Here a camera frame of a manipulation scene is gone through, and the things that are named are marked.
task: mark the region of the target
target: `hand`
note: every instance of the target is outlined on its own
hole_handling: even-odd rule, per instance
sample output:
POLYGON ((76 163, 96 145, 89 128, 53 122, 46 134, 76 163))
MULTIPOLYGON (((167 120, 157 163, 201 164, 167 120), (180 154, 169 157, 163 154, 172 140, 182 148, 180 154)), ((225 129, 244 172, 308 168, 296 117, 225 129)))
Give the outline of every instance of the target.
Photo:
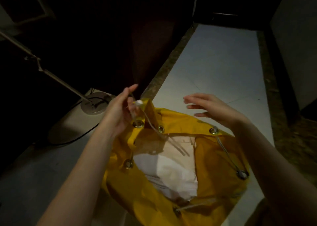
POLYGON ((195 93, 184 96, 184 103, 193 103, 193 105, 187 105, 188 109, 203 109, 207 111, 195 113, 194 116, 210 117, 231 130, 239 122, 250 123, 245 115, 211 94, 195 93))
POLYGON ((132 120, 130 113, 136 113, 138 108, 133 104, 133 98, 128 97, 134 92, 138 84, 125 88, 116 98, 114 98, 105 111, 101 124, 108 125, 113 129, 113 137, 124 131, 128 123, 132 120))

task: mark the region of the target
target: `right hand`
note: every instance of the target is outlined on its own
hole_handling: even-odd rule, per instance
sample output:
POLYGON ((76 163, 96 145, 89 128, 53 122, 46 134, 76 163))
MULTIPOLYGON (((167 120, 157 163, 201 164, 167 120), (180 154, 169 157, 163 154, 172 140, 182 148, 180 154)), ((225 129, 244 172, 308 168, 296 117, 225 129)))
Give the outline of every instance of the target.
POLYGON ((212 94, 195 93, 184 96, 184 103, 192 103, 192 105, 187 105, 188 109, 203 109, 207 111, 195 113, 194 116, 210 117, 231 130, 238 123, 250 123, 245 115, 212 94))

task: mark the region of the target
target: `white wall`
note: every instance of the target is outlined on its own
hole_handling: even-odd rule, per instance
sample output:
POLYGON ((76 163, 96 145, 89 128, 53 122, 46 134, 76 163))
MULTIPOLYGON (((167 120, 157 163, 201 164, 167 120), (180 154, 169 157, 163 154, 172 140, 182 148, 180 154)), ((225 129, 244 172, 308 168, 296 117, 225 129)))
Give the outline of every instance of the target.
POLYGON ((317 0, 282 0, 270 25, 303 109, 317 98, 317 0))

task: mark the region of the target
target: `forearm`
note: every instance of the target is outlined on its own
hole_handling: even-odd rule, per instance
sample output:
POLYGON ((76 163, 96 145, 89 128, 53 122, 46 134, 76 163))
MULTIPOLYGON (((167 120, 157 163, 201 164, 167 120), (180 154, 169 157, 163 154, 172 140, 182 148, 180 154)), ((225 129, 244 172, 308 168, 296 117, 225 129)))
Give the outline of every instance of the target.
POLYGON ((251 123, 232 128, 272 209, 287 224, 317 225, 317 189, 251 123))
POLYGON ((88 225, 108 163, 113 138, 100 124, 38 225, 88 225))

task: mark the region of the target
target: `left hand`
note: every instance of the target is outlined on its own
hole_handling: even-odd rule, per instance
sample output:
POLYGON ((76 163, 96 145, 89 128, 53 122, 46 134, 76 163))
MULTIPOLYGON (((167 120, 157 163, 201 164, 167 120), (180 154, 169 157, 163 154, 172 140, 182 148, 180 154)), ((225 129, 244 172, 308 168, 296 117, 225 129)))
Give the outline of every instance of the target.
POLYGON ((113 137, 124 131, 128 123, 132 120, 130 113, 136 113, 138 108, 133 104, 133 98, 128 97, 134 92, 138 84, 125 88, 116 98, 114 98, 105 111, 105 115, 100 124, 111 127, 113 137))

